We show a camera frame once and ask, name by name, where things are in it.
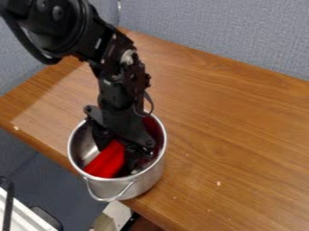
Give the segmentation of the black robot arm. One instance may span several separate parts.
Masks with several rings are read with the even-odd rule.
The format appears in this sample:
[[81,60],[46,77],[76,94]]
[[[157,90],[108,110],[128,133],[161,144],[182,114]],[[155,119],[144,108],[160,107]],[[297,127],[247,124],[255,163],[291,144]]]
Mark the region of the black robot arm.
[[155,152],[143,110],[151,76],[133,41],[87,0],[0,0],[0,15],[37,61],[53,65],[73,56],[89,64],[99,95],[84,114],[99,154],[83,170],[103,178],[129,174]]

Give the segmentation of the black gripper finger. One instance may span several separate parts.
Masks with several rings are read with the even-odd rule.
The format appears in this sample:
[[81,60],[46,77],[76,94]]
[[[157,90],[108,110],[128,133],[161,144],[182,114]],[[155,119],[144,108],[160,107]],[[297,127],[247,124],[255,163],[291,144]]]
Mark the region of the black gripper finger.
[[153,151],[136,146],[124,149],[124,164],[119,171],[120,177],[139,173],[153,158]]
[[92,139],[97,150],[101,151],[113,139],[113,135],[100,125],[92,124]]

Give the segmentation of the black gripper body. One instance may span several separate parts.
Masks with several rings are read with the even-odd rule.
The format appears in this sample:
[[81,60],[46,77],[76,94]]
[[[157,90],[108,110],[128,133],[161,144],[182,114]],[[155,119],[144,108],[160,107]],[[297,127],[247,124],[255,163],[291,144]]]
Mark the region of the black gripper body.
[[85,106],[87,123],[100,125],[113,135],[113,140],[127,146],[136,146],[155,150],[155,139],[145,129],[144,120],[149,113],[143,110],[143,101],[133,102],[131,106],[115,109],[109,106]]

